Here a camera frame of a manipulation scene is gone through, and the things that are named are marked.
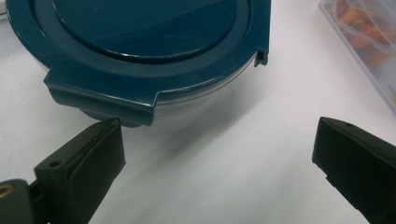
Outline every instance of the screw hole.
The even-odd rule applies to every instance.
[[[0,186],[0,199],[8,196],[8,194],[12,193],[14,189],[13,185]]]
[[[54,167],[57,167],[57,166],[59,166],[61,164],[61,162],[60,161],[53,161],[52,163],[50,163],[49,164],[49,167],[52,167],[52,168],[54,168]]]

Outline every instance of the food container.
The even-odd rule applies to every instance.
[[[270,0],[7,0],[53,99],[124,126],[191,111],[266,64]]]
[[[396,113],[396,1],[322,0],[319,6]]]

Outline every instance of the container lid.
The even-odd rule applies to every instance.
[[[60,104],[150,125],[159,99],[266,64],[270,0],[8,0],[12,27]]]

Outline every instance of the white table surface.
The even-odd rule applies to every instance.
[[[127,164],[91,223],[367,223],[311,156],[321,116],[396,145],[396,116],[317,1],[275,0],[267,66],[173,127],[123,128]],[[0,180],[33,168],[94,124],[57,105],[46,72],[0,22]]]

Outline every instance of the clear plastic box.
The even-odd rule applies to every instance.
[[[396,113],[396,1],[321,0],[319,7]]]

